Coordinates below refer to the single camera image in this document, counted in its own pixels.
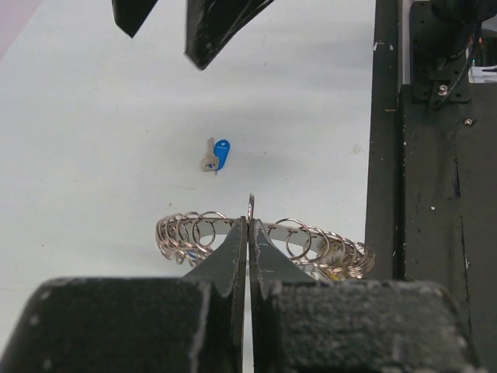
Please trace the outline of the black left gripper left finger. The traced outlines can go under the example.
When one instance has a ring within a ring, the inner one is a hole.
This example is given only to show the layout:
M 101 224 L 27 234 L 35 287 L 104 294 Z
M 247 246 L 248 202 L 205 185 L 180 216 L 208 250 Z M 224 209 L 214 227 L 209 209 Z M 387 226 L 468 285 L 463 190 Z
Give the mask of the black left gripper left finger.
M 183 277 L 61 277 L 30 297 L 3 372 L 240 372 L 247 222 Z

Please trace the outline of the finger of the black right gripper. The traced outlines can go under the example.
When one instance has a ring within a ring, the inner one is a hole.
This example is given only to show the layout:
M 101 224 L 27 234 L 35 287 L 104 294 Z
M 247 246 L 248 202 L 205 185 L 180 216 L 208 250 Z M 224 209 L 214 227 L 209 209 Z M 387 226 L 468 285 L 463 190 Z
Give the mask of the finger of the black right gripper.
M 185 55 L 204 70 L 231 38 L 273 0 L 189 0 Z
M 112 0 L 115 24 L 133 38 L 147 19 L 157 0 Z

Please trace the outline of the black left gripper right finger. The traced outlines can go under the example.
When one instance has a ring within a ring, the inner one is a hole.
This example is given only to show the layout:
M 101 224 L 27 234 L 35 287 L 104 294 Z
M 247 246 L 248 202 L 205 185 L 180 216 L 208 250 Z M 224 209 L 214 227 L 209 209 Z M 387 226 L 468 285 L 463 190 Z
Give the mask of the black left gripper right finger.
M 317 281 L 248 229 L 257 372 L 479 372 L 446 290 L 426 281 Z

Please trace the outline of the metal disc keyring organizer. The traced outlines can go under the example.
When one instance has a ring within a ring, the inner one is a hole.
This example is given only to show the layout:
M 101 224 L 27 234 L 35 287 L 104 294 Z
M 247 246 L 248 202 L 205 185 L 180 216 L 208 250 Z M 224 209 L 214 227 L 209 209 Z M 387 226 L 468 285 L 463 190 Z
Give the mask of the metal disc keyring organizer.
M 192 277 L 218 277 L 236 281 L 245 275 L 249 225 L 254 221 L 255 197 L 248 202 L 245 218 L 229 218 L 219 211 L 179 212 L 161 218 L 155 240 L 167 260 L 191 266 Z M 316 280 L 330 281 L 325 270 L 342 272 L 348 279 L 362 279 L 376 262 L 376 254 L 361 242 L 308 225 L 296 218 L 257 223 L 255 233 L 264 246 L 289 260 Z M 187 254 L 194 251 L 198 260 Z

